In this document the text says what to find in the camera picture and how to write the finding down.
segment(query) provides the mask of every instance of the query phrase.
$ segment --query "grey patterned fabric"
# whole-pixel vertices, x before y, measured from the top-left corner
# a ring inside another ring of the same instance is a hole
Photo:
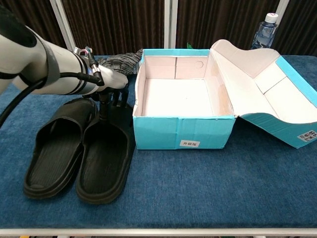
[[[100,57],[97,61],[102,66],[112,68],[114,71],[129,75],[136,73],[135,66],[141,60],[143,49],[137,53],[119,54],[109,57]]]

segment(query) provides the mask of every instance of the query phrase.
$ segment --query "dark curtain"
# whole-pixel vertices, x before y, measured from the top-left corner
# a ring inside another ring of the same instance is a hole
[[[49,0],[0,0],[0,4],[43,39],[66,48]]]
[[[282,55],[317,56],[316,0],[290,0],[272,48]]]
[[[164,47],[164,0],[63,0],[78,47],[95,55]]]
[[[219,39],[248,50],[261,21],[279,0],[179,0],[176,47],[208,49]]]

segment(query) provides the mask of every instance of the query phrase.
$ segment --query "black slipper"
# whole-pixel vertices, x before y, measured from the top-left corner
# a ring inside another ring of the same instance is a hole
[[[132,108],[112,106],[110,123],[96,117],[84,133],[76,191],[85,202],[110,203],[125,185],[135,147]]]
[[[93,101],[75,99],[61,106],[39,130],[24,180],[27,197],[52,197],[67,185],[80,165],[84,130],[96,113]]]

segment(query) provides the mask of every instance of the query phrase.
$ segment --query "box label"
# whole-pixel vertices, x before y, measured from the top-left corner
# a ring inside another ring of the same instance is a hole
[[[307,131],[307,132],[297,136],[297,138],[301,139],[304,142],[308,142],[310,140],[317,138],[317,132],[310,130],[310,131]]]
[[[185,147],[198,147],[200,144],[200,141],[194,141],[194,140],[181,140],[180,141],[180,146],[185,146]]]

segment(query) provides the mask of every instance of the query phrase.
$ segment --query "water bottle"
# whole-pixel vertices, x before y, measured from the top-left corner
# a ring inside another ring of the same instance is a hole
[[[275,37],[276,24],[278,14],[268,13],[263,22],[260,22],[259,29],[257,30],[252,41],[251,50],[259,48],[270,48]]]

